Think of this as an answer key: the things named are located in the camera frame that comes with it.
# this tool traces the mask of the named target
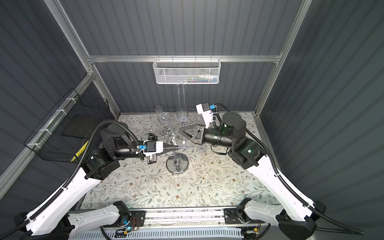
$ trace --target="black wire basket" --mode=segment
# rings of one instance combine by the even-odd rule
[[[56,111],[56,117],[46,128],[37,127],[24,142],[47,161],[78,162],[96,125],[114,119],[106,99],[78,94]]]

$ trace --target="table surface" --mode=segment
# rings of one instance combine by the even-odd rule
[[[247,122],[247,128],[260,138],[251,113],[239,113]],[[178,129],[180,123],[172,127]],[[191,124],[204,123],[201,115],[190,113]],[[127,123],[139,140],[146,140],[148,132],[144,126],[156,121],[155,114],[121,115],[120,122]],[[152,132],[160,136],[160,128],[153,126]],[[124,201],[128,208],[156,207],[203,207],[238,205],[245,197],[258,202],[279,204],[271,192],[247,170],[242,169],[228,155],[218,155],[206,144],[205,153],[197,152],[197,145],[187,141],[194,148],[179,150],[189,158],[189,168],[181,175],[174,175],[166,168],[168,156],[157,157],[157,163],[132,158],[120,161],[120,167],[113,171],[99,185],[84,197],[80,209],[99,209],[115,201]]]

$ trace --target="gray wall panel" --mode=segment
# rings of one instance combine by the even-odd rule
[[[62,1],[91,55],[278,54],[299,3]]]
[[[86,72],[43,1],[0,1],[0,173]]]
[[[83,95],[101,97],[93,83]],[[44,161],[35,156],[0,201],[0,232],[14,227],[13,218],[18,213],[29,212],[48,198],[70,176],[75,167],[74,163]],[[19,237],[20,232],[17,232],[9,239]]]
[[[2,173],[29,134],[86,71],[44,1],[0,1],[0,35]],[[51,195],[74,167],[34,157],[0,201],[1,232],[14,227],[16,214],[29,212]]]
[[[381,239],[384,223],[383,8],[314,1],[261,114],[284,174],[364,239]]]
[[[121,112],[176,111],[175,85],[157,84],[152,63],[96,63]],[[219,84],[189,84],[189,110],[198,103],[223,103],[231,110],[254,110],[273,63],[222,63]]]

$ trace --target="aluminum frame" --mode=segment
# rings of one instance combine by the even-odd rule
[[[267,133],[265,131],[265,128],[264,128],[264,125],[263,125],[263,122],[262,122],[260,116],[257,116],[256,114],[253,115],[253,120],[254,120],[254,122],[256,124],[256,128],[257,128],[257,130],[259,132],[261,141],[267,146],[269,151],[271,151],[273,159],[275,159],[277,168],[279,170],[281,170],[280,166],[279,166],[279,163],[277,162],[277,158],[276,158],[275,152],[273,151],[271,142],[269,141],[268,135],[267,135]]]
[[[110,62],[126,62],[126,63],[152,63],[154,59],[159,61],[177,61],[177,62],[207,62],[207,61],[221,61],[221,62],[273,62],[280,61],[280,55],[256,55],[256,56],[134,56],[134,55],[90,55],[86,59],[91,63],[110,63]]]
[[[275,84],[276,79],[279,76],[281,68],[283,67],[284,62],[287,58],[287,55],[288,55],[289,51],[291,50],[293,42],[295,41],[296,35],[299,32],[299,29],[301,27],[301,24],[304,21],[305,16],[307,15],[307,12],[311,6],[311,3],[312,3],[312,0],[303,0],[300,4],[298,12],[295,16],[295,19],[291,25],[291,28],[288,32],[288,35],[287,35],[285,42],[283,44],[283,47],[281,49],[280,61],[272,69],[271,75],[270,75],[270,77],[269,77],[269,79],[268,79],[268,81],[264,87],[262,95],[260,96],[260,100],[258,101],[257,106],[255,108],[255,112],[256,112],[257,116],[259,116],[263,110],[263,107],[266,103],[266,100],[268,99],[268,96],[271,93],[273,85]]]
[[[130,211],[145,211],[146,221],[141,228],[185,228],[185,227],[252,227],[254,223],[226,224],[224,209],[227,207],[176,207],[130,209]],[[82,213],[89,210],[74,210],[68,213]]]
[[[77,57],[81,61],[83,67],[87,72],[92,71],[96,74],[97,78],[93,81],[97,89],[100,92],[102,98],[108,100],[109,109],[111,110],[113,116],[117,119],[119,117],[119,107],[117,106],[115,100],[113,99],[111,93],[109,92],[107,86],[105,85],[102,77],[99,74],[96,66],[88,62],[86,57],[89,55],[87,49],[85,48],[83,42],[81,41],[79,35],[77,34],[74,26],[71,23],[68,15],[66,14],[63,6],[59,0],[44,0],[48,9],[55,18],[57,24],[63,31],[68,42],[71,44],[73,50],[75,51]]]
[[[67,99],[65,99],[57,109],[58,110],[63,109],[70,101],[72,101],[71,98],[74,98],[77,95],[77,93],[78,94],[83,93],[87,89],[87,87],[91,84],[94,78],[95,76],[92,72],[88,73],[83,78],[83,80],[79,83],[79,85],[75,88],[75,90],[69,94]],[[42,129],[47,128],[47,126],[49,126],[52,123],[52,121],[58,116],[59,113],[60,113],[59,111],[55,111],[54,114],[43,125]],[[42,131],[38,131],[29,143],[35,143],[41,137],[42,134],[43,134]],[[35,155],[36,155],[35,152],[33,152],[27,147],[24,147],[23,150],[17,155],[17,157],[3,172],[3,174],[0,176],[0,199],[5,195],[8,189],[12,186],[12,184],[24,171],[24,169],[27,167],[27,165]]]

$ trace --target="wire mesh basket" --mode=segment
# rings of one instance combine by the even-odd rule
[[[31,140],[31,134],[24,142],[47,161],[78,162],[81,155],[76,157],[75,154],[87,143],[96,125],[102,120],[114,119],[106,99],[83,95],[76,95],[63,109],[56,111],[59,113],[45,129],[37,128],[33,132],[39,133],[38,138]]]
[[[217,84],[220,68],[220,59],[207,62],[153,61],[158,84]]]

